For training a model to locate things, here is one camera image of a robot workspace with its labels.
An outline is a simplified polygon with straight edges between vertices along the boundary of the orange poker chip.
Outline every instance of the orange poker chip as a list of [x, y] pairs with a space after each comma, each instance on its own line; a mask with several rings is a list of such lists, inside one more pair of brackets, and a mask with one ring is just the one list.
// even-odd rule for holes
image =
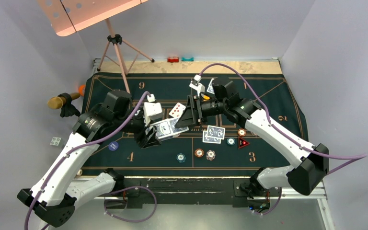
[[194, 151], [194, 155], [195, 155], [196, 157], [201, 158], [201, 157], [203, 157], [203, 156], [204, 156], [204, 151], [203, 151], [202, 149], [196, 149], [196, 150]]
[[240, 128], [240, 129], [238, 130], [238, 135], [239, 135], [239, 137], [244, 137], [244, 136], [246, 136], [246, 130], [244, 130], [243, 128]]

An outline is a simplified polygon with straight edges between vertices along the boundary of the blue poker chip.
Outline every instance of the blue poker chip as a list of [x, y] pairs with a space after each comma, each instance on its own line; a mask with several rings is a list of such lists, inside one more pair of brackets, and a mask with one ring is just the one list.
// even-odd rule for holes
[[117, 150], [119, 148], [119, 144], [118, 144], [118, 142], [116, 142], [116, 141], [112, 141], [111, 143], [109, 143], [109, 145], [108, 145], [108, 149], [110, 150], [110, 151], [115, 151], [115, 150]]
[[235, 144], [235, 138], [228, 138], [226, 139], [226, 143], [230, 146]]
[[184, 154], [182, 154], [182, 153], [177, 154], [177, 161], [178, 161], [179, 163], [183, 163], [183, 162], [185, 162], [185, 155], [184, 155]]

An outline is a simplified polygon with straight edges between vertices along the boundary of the red triangle marker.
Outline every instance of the red triangle marker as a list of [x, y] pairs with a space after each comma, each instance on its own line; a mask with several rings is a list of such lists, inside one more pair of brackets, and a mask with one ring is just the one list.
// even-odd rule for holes
[[250, 143], [248, 141], [246, 141], [245, 139], [238, 137], [238, 148], [241, 149], [245, 146], [250, 145]]

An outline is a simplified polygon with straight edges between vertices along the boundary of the red block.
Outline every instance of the red block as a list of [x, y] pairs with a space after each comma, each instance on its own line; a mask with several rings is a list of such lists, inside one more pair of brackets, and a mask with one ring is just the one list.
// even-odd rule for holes
[[167, 62], [178, 62], [180, 59], [178, 57], [169, 57], [167, 58]]

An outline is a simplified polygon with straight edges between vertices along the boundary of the orange object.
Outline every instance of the orange object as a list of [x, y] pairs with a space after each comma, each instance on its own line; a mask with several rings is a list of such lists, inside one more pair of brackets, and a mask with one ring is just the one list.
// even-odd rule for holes
[[244, 130], [243, 128], [240, 128], [238, 130], [238, 136], [240, 136], [240, 137], [246, 136], [246, 130]]
[[82, 85], [78, 88], [78, 92], [81, 94], [81, 96], [84, 96], [85, 94], [85, 85]]
[[204, 156], [204, 151], [203, 151], [202, 149], [196, 149], [196, 150], [194, 151], [194, 155], [195, 155], [196, 157], [198, 157], [198, 158], [201, 158], [201, 157], [203, 157], [203, 156]]

